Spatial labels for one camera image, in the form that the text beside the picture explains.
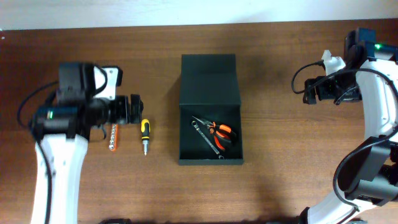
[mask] open box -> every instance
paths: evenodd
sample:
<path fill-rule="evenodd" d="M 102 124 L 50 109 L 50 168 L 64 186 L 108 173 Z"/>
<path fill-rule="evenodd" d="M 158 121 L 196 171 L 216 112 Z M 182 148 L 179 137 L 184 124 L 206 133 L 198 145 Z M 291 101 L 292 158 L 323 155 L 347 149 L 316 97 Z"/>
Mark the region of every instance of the open box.
<path fill-rule="evenodd" d="M 180 165 L 241 165 L 241 97 L 235 55 L 183 55 L 180 89 Z M 237 134 L 233 147 L 218 156 L 192 126 L 197 118 L 226 124 Z M 205 126 L 201 131 L 216 146 Z"/>

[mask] wooden table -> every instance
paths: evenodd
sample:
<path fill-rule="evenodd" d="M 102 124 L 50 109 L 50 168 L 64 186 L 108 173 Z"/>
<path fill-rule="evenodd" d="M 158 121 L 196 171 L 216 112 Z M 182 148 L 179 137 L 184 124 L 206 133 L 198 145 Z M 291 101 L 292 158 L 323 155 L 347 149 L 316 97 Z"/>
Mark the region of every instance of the wooden table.
<path fill-rule="evenodd" d="M 58 78 L 58 63 L 93 61 L 124 70 L 118 94 L 138 93 L 152 125 L 147 157 L 139 127 L 121 127 L 116 153 L 89 144 L 80 180 L 79 223 L 110 217 L 135 221 L 220 222 L 298 215 L 332 190 L 336 166 L 363 141 L 361 103 L 302 103 L 290 89 L 294 72 L 343 55 L 346 34 L 377 30 L 398 44 L 398 20 L 281 22 L 214 26 L 5 31 L 0 40 L 0 223 L 30 221 L 36 180 L 34 142 L 18 127 L 19 103 Z M 179 166 L 181 54 L 236 54 L 242 98 L 243 166 Z M 324 75 L 322 68 L 300 74 Z M 31 100 L 23 121 L 48 91 Z M 394 223 L 398 204 L 365 212 Z"/>

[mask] white wall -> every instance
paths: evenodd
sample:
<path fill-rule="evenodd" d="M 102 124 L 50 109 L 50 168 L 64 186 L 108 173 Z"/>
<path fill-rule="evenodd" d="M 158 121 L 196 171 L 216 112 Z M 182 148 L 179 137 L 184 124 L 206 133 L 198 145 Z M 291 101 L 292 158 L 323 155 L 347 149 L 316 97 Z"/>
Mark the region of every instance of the white wall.
<path fill-rule="evenodd" d="M 4 30 L 393 17 L 398 0 L 0 0 Z"/>

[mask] pliers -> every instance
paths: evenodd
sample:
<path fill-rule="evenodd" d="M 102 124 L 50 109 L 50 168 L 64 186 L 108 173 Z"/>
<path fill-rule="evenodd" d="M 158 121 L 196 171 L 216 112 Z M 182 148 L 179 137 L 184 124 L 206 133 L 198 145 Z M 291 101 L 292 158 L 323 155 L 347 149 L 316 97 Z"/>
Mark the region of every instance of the pliers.
<path fill-rule="evenodd" d="M 225 151 L 228 146 L 234 143 L 236 133 L 228 125 L 216 124 L 203 118 L 192 117 L 209 129 L 210 134 L 214 135 L 214 141 L 219 149 Z"/>

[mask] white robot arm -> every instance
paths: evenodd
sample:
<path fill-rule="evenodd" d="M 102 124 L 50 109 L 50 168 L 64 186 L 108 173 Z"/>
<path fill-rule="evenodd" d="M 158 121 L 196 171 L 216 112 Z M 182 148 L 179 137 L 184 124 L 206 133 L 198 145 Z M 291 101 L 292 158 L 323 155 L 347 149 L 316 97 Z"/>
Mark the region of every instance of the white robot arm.
<path fill-rule="evenodd" d="M 355 54 L 354 57 L 345 55 L 346 60 L 350 59 L 347 60 L 348 65 L 350 68 L 355 68 L 357 64 L 356 67 L 363 69 L 358 72 L 347 73 L 347 75 L 355 75 L 356 83 L 353 86 L 347 85 L 346 91 L 339 92 L 334 86 L 330 88 L 330 85 L 333 85 L 332 83 L 327 83 L 326 89 L 323 87 L 317 88 L 311 93 L 307 93 L 303 101 L 304 103 L 315 104 L 315 94 L 319 96 L 319 100 L 335 98 L 337 105 L 341 103 L 342 95 L 347 96 L 348 101 L 362 98 L 366 128 L 365 139 L 378 141 L 377 139 L 388 136 L 388 143 L 383 146 L 378 144 L 369 146 L 369 151 L 365 152 L 366 155 L 362 154 L 357 156 L 356 159 L 351 159 L 350 164 L 346 165 L 345 169 L 341 171 L 342 175 L 337 178 L 339 178 L 339 186 L 343 186 L 344 191 L 339 187 L 336 191 L 345 202 L 337 197 L 335 191 L 332 191 L 319 204 L 306 208 L 300 216 L 299 223 L 348 223 L 361 212 L 383 206 L 390 201 L 398 201 L 397 166 L 383 165 L 384 161 L 390 157 L 393 162 L 396 162 L 396 158 L 392 158 L 392 155 L 397 153 L 396 149 L 393 149 L 393 145 L 398 142 L 398 135 L 395 134 L 398 124 L 398 104 L 393 89 L 395 88 L 396 91 L 398 87 L 398 63 L 396 55 L 394 55 L 398 52 L 398 49 L 387 46 L 387 52 L 377 55 L 377 50 L 382 50 L 380 49 L 382 46 L 367 39 L 369 36 L 373 40 L 375 36 L 373 30 L 358 29 L 350 33 L 346 39 L 345 54 L 349 54 L 348 48 L 356 48 L 351 50 L 351 54 Z M 332 57 L 328 50 L 324 52 L 322 60 L 326 77 L 347 67 L 341 57 Z M 365 72 L 366 69 L 381 72 L 392 82 L 378 74 Z M 344 75 L 346 74 L 341 74 L 338 80 L 333 79 L 334 77 L 330 78 L 333 82 L 341 82 L 345 79 Z M 317 80 L 306 82 L 306 88 L 322 78 L 318 77 Z"/>
<path fill-rule="evenodd" d="M 31 224 L 77 223 L 80 173 L 91 127 L 141 121 L 143 104 L 139 95 L 131 95 L 131 105 L 127 96 L 116 96 L 121 75 L 118 67 L 100 68 L 89 63 L 60 65 L 57 105 L 49 103 L 55 98 L 53 94 L 38 109 L 30 125 L 37 141 Z"/>

